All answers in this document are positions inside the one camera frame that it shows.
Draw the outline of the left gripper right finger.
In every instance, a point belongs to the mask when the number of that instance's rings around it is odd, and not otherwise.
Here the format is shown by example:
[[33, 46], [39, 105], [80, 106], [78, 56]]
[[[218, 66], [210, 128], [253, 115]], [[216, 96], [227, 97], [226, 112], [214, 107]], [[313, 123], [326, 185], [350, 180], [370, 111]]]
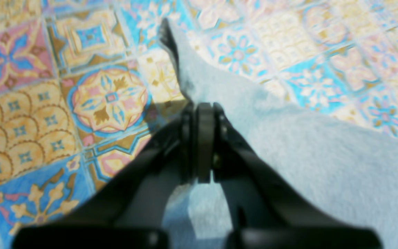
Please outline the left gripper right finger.
[[311, 205], [258, 157], [215, 103], [197, 107], [197, 177], [219, 183], [233, 231], [227, 249], [380, 249], [370, 229]]

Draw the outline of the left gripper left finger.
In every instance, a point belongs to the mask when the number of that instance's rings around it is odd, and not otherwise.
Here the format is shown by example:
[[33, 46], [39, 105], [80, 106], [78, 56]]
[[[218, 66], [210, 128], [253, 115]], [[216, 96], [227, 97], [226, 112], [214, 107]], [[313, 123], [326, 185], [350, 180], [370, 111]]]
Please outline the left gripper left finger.
[[169, 249], [162, 228], [174, 189], [192, 180], [194, 106], [153, 134], [125, 168], [69, 214], [17, 233], [14, 249]]

